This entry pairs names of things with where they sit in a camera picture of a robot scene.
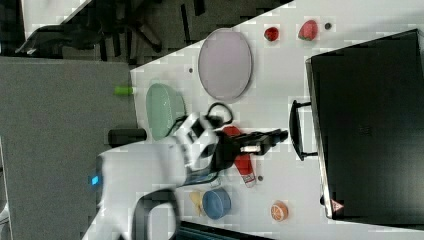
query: chair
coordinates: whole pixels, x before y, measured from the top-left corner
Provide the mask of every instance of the chair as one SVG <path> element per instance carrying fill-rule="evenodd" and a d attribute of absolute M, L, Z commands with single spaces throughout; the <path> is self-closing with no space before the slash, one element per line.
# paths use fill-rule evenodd
<path fill-rule="evenodd" d="M 134 60 L 130 58 L 133 32 L 155 52 L 160 52 L 162 42 L 146 21 L 143 18 L 139 19 L 150 1 L 144 1 L 134 11 L 131 11 L 131 0 L 125 0 L 124 4 L 125 17 L 117 19 L 115 0 L 93 0 L 70 21 L 61 25 L 50 25 L 37 29 L 16 50 L 16 53 L 28 53 L 33 57 L 61 58 L 63 46 L 88 50 L 94 49 L 94 46 L 99 44 L 101 59 L 107 61 L 105 39 L 112 37 L 115 56 L 119 56 L 121 55 L 119 33 L 124 32 L 126 32 L 128 63 L 134 63 Z M 149 31 L 153 34 L 154 39 L 147 37 L 140 30 L 143 26 L 150 28 Z"/>

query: red container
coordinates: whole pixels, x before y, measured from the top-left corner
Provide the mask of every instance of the red container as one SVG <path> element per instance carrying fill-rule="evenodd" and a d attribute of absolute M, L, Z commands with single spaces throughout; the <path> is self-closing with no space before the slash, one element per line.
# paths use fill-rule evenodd
<path fill-rule="evenodd" d="M 228 136 L 237 136 L 241 134 L 240 130 L 234 126 L 225 127 L 223 131 Z M 234 161 L 234 164 L 239 170 L 239 173 L 241 177 L 243 178 L 243 181 L 246 184 L 246 187 L 248 188 L 253 187 L 256 184 L 256 177 L 255 177 L 255 173 L 253 172 L 250 155 L 245 154 L 245 155 L 237 156 L 236 160 Z"/>

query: small bowl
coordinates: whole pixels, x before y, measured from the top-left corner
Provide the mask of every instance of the small bowl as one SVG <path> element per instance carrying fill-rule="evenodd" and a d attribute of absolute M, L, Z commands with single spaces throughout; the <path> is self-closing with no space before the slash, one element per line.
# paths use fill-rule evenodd
<path fill-rule="evenodd" d="M 217 220 L 224 217 L 231 209 L 231 199 L 223 188 L 207 191 L 202 199 L 206 215 Z"/>

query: green object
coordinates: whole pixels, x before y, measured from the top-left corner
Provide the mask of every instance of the green object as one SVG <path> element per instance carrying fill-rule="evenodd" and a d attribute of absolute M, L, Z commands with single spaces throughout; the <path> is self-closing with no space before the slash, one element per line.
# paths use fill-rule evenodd
<path fill-rule="evenodd" d="M 166 137 L 175 120 L 186 114 L 181 94 L 161 83 L 153 84 L 147 91 L 146 109 L 154 140 Z"/>
<path fill-rule="evenodd" d="M 132 87 L 115 87 L 115 95 L 119 96 L 129 96 L 134 93 L 134 89 Z"/>

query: gray carpet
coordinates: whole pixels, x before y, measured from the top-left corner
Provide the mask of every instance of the gray carpet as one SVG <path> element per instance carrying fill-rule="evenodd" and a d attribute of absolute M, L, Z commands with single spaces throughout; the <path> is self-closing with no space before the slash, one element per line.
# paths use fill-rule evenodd
<path fill-rule="evenodd" d="M 138 6 L 143 0 L 133 0 L 133 6 Z M 267 11 L 275 9 L 291 0 L 205 0 L 205 12 L 195 14 L 193 0 L 162 0 L 162 3 L 152 3 L 145 9 L 145 18 L 162 40 L 163 49 L 156 53 L 142 39 L 133 37 L 132 58 L 137 59 L 137 65 L 144 65 L 160 57 L 182 49 L 194 42 L 200 41 L 212 31 L 222 27 L 233 27 Z M 189 39 L 186 39 L 181 13 L 181 5 L 185 5 Z M 125 34 L 120 35 L 122 55 L 114 57 L 112 39 L 106 40 L 108 61 L 125 62 Z M 100 61 L 99 46 L 95 50 L 79 51 L 65 47 L 65 59 Z"/>

